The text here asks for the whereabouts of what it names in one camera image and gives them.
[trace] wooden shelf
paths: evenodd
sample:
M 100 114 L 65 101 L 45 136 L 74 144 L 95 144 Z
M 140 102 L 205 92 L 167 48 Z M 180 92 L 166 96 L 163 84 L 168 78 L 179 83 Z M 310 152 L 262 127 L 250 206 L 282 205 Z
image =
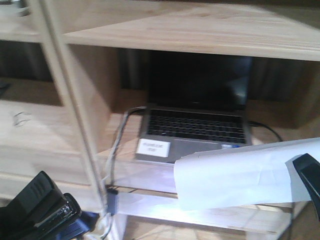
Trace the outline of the wooden shelf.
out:
M 10 5 L 0 5 L 0 40 L 39 43 L 30 15 L 18 16 Z
M 57 6 L 70 44 L 320 61 L 320 8 L 127 0 L 75 6 L 72 2 Z M 72 11 L 76 14 L 66 14 L 71 7 L 78 8 Z

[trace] black cable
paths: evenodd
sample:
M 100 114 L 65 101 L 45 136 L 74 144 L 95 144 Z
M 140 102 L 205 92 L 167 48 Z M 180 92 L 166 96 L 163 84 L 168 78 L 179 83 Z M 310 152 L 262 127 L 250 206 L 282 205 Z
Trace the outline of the black cable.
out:
M 249 121 L 249 125 L 252 126 L 252 127 L 263 127 L 263 128 L 266 128 L 269 131 L 271 131 L 278 138 L 279 142 L 283 142 L 284 141 L 282 139 L 282 137 L 275 130 L 273 130 L 271 127 L 269 127 L 268 125 L 265 125 L 265 124 L 257 122 L 257 121 Z
M 119 129 L 118 129 L 117 138 L 115 140 L 114 146 L 112 147 L 113 151 L 111 151 L 110 156 L 108 157 L 108 160 L 111 162 L 111 170 L 110 170 L 110 185 L 111 186 L 113 186 L 115 184 L 115 159 L 116 159 L 119 143 L 120 143 L 120 140 L 121 140 L 122 135 L 124 133 L 124 129 L 127 124 L 127 121 L 133 113 L 136 113 L 138 111 L 143 111 L 145 109 L 146 109 L 145 106 L 138 106 L 138 107 L 130 108 L 123 115 L 122 123 L 120 124 Z

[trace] wooden surface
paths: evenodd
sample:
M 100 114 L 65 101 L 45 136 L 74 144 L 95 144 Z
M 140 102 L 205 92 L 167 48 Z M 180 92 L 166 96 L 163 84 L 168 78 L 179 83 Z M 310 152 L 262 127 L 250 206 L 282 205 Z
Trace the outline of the wooden surface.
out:
M 12 9 L 15 10 L 12 5 L 0 5 L 0 40 L 40 42 L 32 17 L 18 16 Z
M 69 115 L 63 106 L 28 103 L 59 104 L 52 83 L 12 79 L 6 82 L 11 86 L 0 99 L 1 146 L 79 153 Z
M 57 1 L 68 43 L 320 60 L 318 7 Z

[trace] wooden panel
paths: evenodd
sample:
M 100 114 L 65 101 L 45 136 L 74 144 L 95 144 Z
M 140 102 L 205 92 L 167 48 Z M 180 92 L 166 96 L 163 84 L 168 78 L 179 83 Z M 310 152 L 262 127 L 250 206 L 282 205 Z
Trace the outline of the wooden panel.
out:
M 119 91 L 117 50 L 70 45 L 70 83 L 77 98 L 89 144 L 103 149 L 103 132 Z
M 10 84 L 1 99 L 15 102 L 62 106 L 55 85 L 52 82 L 0 77 Z
M 13 199 L 33 177 L 0 173 L 0 199 Z M 90 186 L 55 181 L 63 193 L 70 193 L 84 211 L 99 212 L 99 201 L 95 198 Z
M 41 170 L 55 181 L 90 184 L 79 153 L 49 152 L 0 145 L 0 173 L 33 177 Z
M 78 10 L 64 35 L 69 43 L 320 60 L 318 8 L 109 0 Z
M 320 116 L 320 62 L 307 62 L 295 86 L 289 108 L 297 127 Z
M 0 40 L 19 42 L 40 42 L 39 33 L 31 16 L 18 16 L 15 7 L 0 5 Z

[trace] cable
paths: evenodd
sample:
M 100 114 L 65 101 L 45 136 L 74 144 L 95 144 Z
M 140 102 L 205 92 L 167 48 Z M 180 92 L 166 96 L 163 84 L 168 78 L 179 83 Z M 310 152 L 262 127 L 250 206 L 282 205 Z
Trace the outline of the cable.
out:
M 110 217 L 111 221 L 109 223 L 109 228 L 107 228 L 107 230 L 100 236 L 100 239 L 101 240 L 105 240 L 108 236 L 108 234 L 110 233 L 111 231 L 111 228 L 112 228 L 112 225 L 114 223 L 114 218 L 113 217 Z
M 118 131 L 117 131 L 117 136 L 116 136 L 116 139 L 113 143 L 113 146 L 111 148 L 111 151 L 110 151 L 110 154 L 105 162 L 105 172 L 107 173 L 108 172 L 108 164 L 110 163 L 111 166 L 110 166 L 110 185 L 113 186 L 114 183 L 115 183 L 115 178 L 114 178 L 114 172 L 115 172 L 115 156 L 116 156 L 116 152 L 117 152 L 117 149 L 119 147 L 119 143 L 120 143 L 120 140 L 122 138 L 122 135 L 124 133 L 124 129 L 125 129 L 125 126 L 127 124 L 127 121 L 128 121 L 128 118 L 131 114 L 137 112 L 137 111 L 141 111 L 141 110 L 144 110 L 146 109 L 147 107 L 146 106 L 138 106 L 138 107 L 133 107 L 133 108 L 130 108 L 128 109 L 124 114 L 123 114 L 123 117 L 122 117 L 122 122 L 120 123 L 119 127 L 118 127 Z M 105 176 L 102 181 L 105 181 L 107 178 L 109 177 L 109 175 Z
M 260 123 L 260 122 L 257 122 L 257 121 L 249 121 L 249 125 L 252 126 L 252 127 L 264 127 L 268 130 L 270 130 L 279 140 L 279 142 L 283 142 L 284 140 L 282 139 L 282 137 L 275 131 L 273 130 L 271 127 L 263 124 L 263 123 Z
M 109 169 L 109 164 L 110 164 L 110 174 L 107 174 L 101 180 L 103 185 L 105 184 L 105 181 L 106 181 L 106 179 L 108 179 L 108 177 L 110 177 L 110 185 L 113 186 L 115 184 L 115 177 L 114 177 L 114 173 L 115 173 L 115 157 L 116 157 L 117 149 L 119 147 L 119 143 L 120 143 L 122 135 L 124 133 L 125 126 L 126 126 L 127 121 L 129 119 L 129 116 L 131 114 L 137 112 L 137 111 L 141 111 L 141 110 L 144 110 L 146 108 L 147 108 L 146 106 L 138 106 L 138 107 L 130 108 L 126 112 L 124 112 L 124 114 L 122 116 L 121 123 L 120 123 L 120 125 L 119 125 L 119 127 L 117 129 L 117 135 L 116 135 L 115 141 L 114 141 L 114 143 L 112 145 L 112 148 L 111 148 L 111 151 L 109 153 L 109 156 L 108 156 L 108 158 L 107 158 L 107 160 L 105 162 L 105 166 L 104 166 L 105 172 L 106 173 L 109 172 L 108 169 Z M 109 218 L 109 220 L 106 222 L 106 226 L 109 225 L 109 227 L 105 230 L 103 235 L 100 236 L 101 240 L 105 240 L 107 238 L 107 236 L 110 233 L 111 228 L 113 226 L 114 218 L 111 216 L 111 214 L 110 214 L 110 216 L 108 218 Z

